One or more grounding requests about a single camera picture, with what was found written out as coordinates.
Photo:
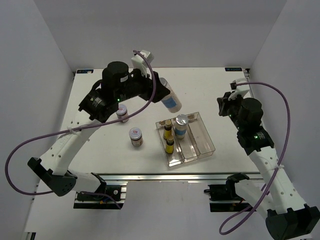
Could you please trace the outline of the blue label sesame shaker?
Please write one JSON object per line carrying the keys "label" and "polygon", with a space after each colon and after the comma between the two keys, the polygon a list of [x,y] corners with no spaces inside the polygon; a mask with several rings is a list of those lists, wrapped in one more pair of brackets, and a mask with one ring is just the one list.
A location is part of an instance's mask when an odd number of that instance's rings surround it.
{"label": "blue label sesame shaker", "polygon": [[179,112],[182,108],[182,103],[180,102],[176,93],[173,91],[170,84],[168,83],[168,81],[165,78],[161,77],[159,80],[163,86],[165,86],[168,90],[170,90],[170,94],[165,96],[161,100],[161,102],[169,110],[170,113]]}
{"label": "blue label sesame shaker", "polygon": [[179,114],[175,118],[174,133],[178,139],[183,139],[185,137],[188,124],[189,119],[185,114]]}

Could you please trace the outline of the brown spice jar white lid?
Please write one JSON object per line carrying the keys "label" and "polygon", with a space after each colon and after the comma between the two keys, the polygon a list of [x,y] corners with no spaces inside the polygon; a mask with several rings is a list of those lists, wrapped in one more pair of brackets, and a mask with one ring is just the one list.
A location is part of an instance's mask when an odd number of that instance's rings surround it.
{"label": "brown spice jar white lid", "polygon": [[134,147],[140,147],[143,144],[143,135],[140,128],[131,128],[128,135]]}

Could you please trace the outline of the yellow label sauce bottle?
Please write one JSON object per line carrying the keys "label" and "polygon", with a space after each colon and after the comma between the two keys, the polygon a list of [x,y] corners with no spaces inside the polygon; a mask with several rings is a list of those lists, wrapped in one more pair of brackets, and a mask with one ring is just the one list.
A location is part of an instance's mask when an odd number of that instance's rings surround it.
{"label": "yellow label sauce bottle", "polygon": [[164,122],[163,138],[166,140],[171,135],[172,135],[172,122],[170,119],[167,119]]}

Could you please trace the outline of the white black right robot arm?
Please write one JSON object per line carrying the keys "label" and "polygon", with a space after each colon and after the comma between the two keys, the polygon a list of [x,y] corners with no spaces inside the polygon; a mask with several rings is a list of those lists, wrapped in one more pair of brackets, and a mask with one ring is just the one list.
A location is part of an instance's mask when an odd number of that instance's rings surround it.
{"label": "white black right robot arm", "polygon": [[265,183],[261,191],[244,173],[226,181],[226,195],[244,199],[264,219],[274,240],[289,240],[308,235],[320,219],[316,206],[308,206],[281,164],[268,132],[261,125],[262,104],[243,93],[226,92],[217,98],[219,115],[229,117],[237,128],[240,146],[257,167]]}

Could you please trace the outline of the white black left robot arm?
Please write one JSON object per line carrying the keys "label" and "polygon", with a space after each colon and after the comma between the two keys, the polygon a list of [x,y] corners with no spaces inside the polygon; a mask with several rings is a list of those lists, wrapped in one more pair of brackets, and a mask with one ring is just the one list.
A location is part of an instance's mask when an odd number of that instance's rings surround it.
{"label": "white black left robot arm", "polygon": [[96,173],[77,172],[69,168],[72,160],[91,135],[119,109],[119,103],[140,97],[153,103],[170,94],[157,72],[154,79],[140,69],[129,70],[121,61],[113,61],[102,71],[102,78],[94,83],[80,102],[67,133],[41,157],[32,157],[27,165],[57,196],[70,191],[88,192],[94,199],[105,196],[106,182]]}

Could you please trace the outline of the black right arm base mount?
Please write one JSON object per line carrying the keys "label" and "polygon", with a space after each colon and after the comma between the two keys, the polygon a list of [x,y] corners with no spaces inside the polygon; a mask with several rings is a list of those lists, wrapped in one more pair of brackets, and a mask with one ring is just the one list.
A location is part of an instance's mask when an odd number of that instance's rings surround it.
{"label": "black right arm base mount", "polygon": [[224,184],[210,184],[203,191],[209,197],[211,213],[249,212],[252,207],[241,197],[232,197]]}

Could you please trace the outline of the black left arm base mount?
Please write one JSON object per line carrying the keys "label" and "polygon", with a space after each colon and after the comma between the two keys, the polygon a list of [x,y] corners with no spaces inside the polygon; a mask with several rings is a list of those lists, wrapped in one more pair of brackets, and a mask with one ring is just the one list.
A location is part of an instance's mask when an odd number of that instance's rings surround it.
{"label": "black left arm base mount", "polygon": [[103,195],[92,195],[77,192],[73,208],[82,210],[120,210],[126,199],[127,182],[109,181]]}

